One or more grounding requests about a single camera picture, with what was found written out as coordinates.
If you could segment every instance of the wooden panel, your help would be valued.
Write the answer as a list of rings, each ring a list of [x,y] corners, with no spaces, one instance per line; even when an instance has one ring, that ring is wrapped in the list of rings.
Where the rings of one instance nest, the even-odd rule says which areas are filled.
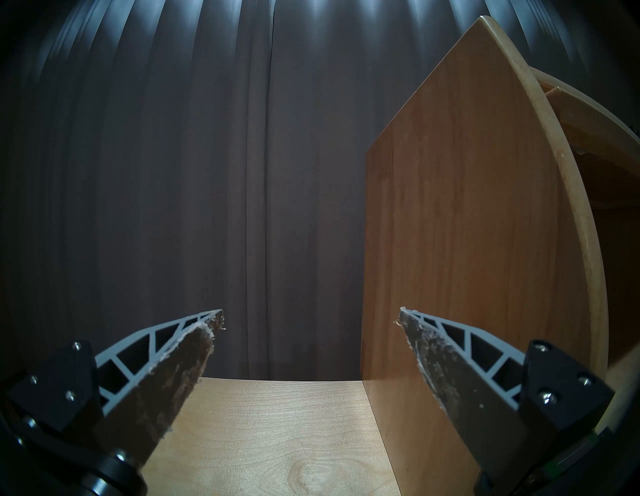
[[[607,303],[591,208],[529,67],[491,18],[367,153],[362,376],[403,494],[469,494],[478,467],[422,381],[400,306],[545,338],[597,374]]]
[[[360,381],[202,378],[142,470],[150,495],[399,495]]]
[[[607,278],[609,362],[617,362],[640,341],[640,207],[594,209]]]

